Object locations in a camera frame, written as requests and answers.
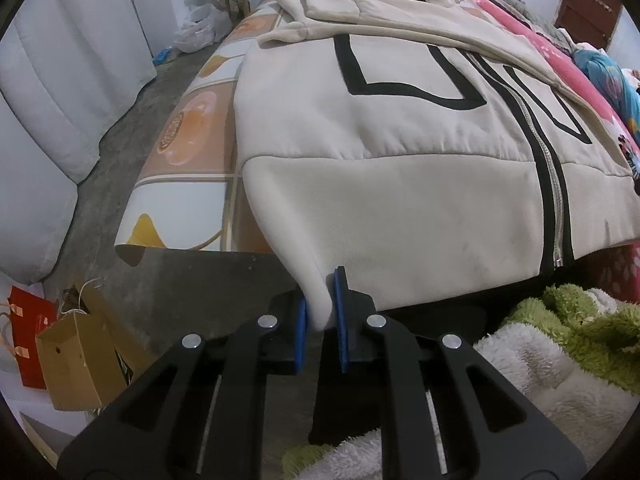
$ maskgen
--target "plastic bag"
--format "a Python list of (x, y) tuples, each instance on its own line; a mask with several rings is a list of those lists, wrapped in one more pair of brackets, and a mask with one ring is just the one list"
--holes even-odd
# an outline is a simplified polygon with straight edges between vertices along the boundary
[(230, 31), (231, 19), (228, 14), (212, 4), (206, 4), (191, 11), (189, 19), (182, 24), (182, 30), (175, 38), (174, 47), (186, 53), (196, 52), (221, 40)]

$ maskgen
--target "wooden cabinet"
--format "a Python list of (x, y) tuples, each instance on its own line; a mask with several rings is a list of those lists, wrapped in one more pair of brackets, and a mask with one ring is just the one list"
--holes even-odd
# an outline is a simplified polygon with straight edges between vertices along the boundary
[(621, 8), (620, 0), (562, 0), (556, 27), (564, 27), (576, 43), (606, 48)]

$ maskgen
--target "blue object on floor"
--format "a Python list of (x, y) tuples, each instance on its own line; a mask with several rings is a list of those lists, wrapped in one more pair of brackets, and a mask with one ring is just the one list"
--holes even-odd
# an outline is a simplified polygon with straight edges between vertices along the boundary
[(170, 48), (165, 48), (156, 54), (156, 57), (153, 58), (153, 62), (155, 66), (162, 65), (166, 61), (166, 58), (171, 53)]

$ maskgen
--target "blue gripper pad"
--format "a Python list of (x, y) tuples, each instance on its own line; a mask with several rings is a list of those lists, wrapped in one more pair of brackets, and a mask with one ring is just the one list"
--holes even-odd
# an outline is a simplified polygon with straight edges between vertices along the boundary
[(300, 300), (298, 307), (298, 318), (296, 319), (296, 344), (294, 364), (296, 373), (302, 370), (302, 364), (305, 361), (305, 343), (306, 343), (306, 300), (304, 297)]
[(342, 290), (340, 282), (340, 267), (334, 270), (334, 293), (335, 293), (335, 319), (338, 330), (338, 357), (340, 358), (340, 370), (343, 374), (347, 373), (349, 368), (349, 342), (347, 339), (347, 322), (344, 312), (344, 298), (342, 294), (348, 290)]

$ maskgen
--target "metal screw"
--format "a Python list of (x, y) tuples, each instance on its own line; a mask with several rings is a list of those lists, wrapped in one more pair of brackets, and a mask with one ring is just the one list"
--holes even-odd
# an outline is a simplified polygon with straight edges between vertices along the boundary
[(197, 348), (202, 343), (202, 338), (198, 334), (187, 334), (182, 338), (182, 346), (185, 348)]
[(455, 334), (447, 334), (442, 336), (442, 344), (447, 348), (460, 348), (462, 346), (462, 339)]
[(265, 314), (264, 316), (260, 316), (258, 318), (258, 325), (262, 328), (273, 328), (278, 324), (278, 318), (272, 316), (271, 314)]
[(380, 316), (380, 314), (371, 314), (367, 317), (367, 324), (374, 328), (382, 328), (386, 325), (386, 317)]

